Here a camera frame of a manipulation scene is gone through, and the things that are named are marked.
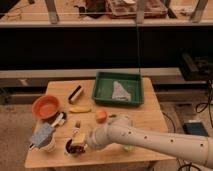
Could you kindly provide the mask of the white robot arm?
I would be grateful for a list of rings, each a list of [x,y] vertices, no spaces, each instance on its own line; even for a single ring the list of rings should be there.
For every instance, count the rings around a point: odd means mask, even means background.
[[[94,150],[113,143],[141,147],[213,169],[213,138],[134,128],[127,115],[116,116],[92,129],[85,142]]]

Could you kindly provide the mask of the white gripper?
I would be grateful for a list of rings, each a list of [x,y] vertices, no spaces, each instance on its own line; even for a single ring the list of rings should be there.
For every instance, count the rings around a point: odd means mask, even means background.
[[[87,145],[95,150],[101,150],[109,144],[109,139],[106,133],[106,127],[101,126],[90,131],[86,137],[85,134],[76,135],[72,139],[72,144],[74,146],[84,146]]]

